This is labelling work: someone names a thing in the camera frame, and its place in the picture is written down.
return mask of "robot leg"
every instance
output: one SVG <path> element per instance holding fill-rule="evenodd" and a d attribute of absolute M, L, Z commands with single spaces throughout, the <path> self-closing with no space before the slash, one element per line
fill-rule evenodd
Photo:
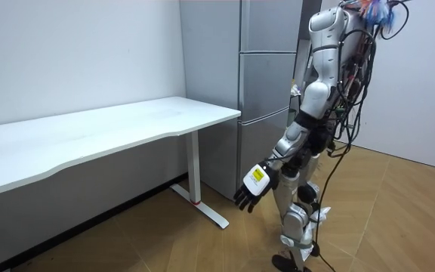
<path fill-rule="evenodd" d="M 291 253 L 291 258 L 285 258 L 281 255 L 273 256 L 272 262 L 280 271 L 308 271 L 304 266 L 301 249 L 310 248 L 311 244 L 302 245 L 300 241 L 304 228 L 308 224 L 311 210 L 301 203 L 293 202 L 293 196 L 298 189 L 298 180 L 299 174 L 294 178 L 280 175 L 279 185 L 273 191 L 282 219 L 282 235 L 280 240 Z"/>
<path fill-rule="evenodd" d="M 319 187 L 314 184 L 311 179 L 313 173 L 318 167 L 319 158 L 319 153 L 311 156 L 307 165 L 300 170 L 300 176 L 298 178 L 298 200 L 308 205 L 312 205 L 313 211 L 318 209 Z"/>

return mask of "white desk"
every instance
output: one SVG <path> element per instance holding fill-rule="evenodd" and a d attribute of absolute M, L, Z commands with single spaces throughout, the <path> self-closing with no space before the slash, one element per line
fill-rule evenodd
<path fill-rule="evenodd" d="M 0 193 L 79 163 L 186 134 L 190 193 L 179 185 L 172 189 L 225 228 L 229 224 L 226 219 L 201 202 L 197 131 L 240 114 L 238 110 L 167 97 L 0 125 Z"/>

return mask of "desk foot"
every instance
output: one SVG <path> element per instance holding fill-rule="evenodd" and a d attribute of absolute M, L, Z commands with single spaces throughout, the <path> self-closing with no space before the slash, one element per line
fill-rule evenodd
<path fill-rule="evenodd" d="M 171 186 L 171 189 L 174 190 L 176 193 L 180 194 L 183 198 L 187 199 L 191 204 L 193 204 L 190 201 L 189 198 L 189 192 L 187 192 L 184 188 L 182 188 L 178 184 L 174 184 Z M 197 205 L 193 204 L 196 208 L 198 208 L 201 212 L 203 212 L 205 215 L 207 215 L 212 221 L 214 221 L 219 227 L 222 229 L 225 229 L 227 225 L 230 224 L 224 217 L 220 216 L 217 212 L 215 212 L 213 209 L 209 208 L 206 204 L 203 202 L 199 202 Z"/>

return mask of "wooden floor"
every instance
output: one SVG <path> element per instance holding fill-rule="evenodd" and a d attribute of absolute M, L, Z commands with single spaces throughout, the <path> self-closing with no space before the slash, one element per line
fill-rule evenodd
<path fill-rule="evenodd" d="M 322 187 L 335 163 L 323 157 Z M 276 271 L 280 220 L 273 194 L 252 214 L 205 185 L 203 200 L 229 222 L 221 230 L 166 190 L 14 271 Z M 337 272 L 435 271 L 435 168 L 354 148 L 332 179 L 320 228 L 323 256 Z M 314 272 L 329 271 L 316 258 Z"/>

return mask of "desk top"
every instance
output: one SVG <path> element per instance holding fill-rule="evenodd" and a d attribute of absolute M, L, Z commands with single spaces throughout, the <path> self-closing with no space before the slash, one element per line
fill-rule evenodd
<path fill-rule="evenodd" d="M 182 97 L 0 125 L 0 193 L 79 163 L 240 116 Z"/>

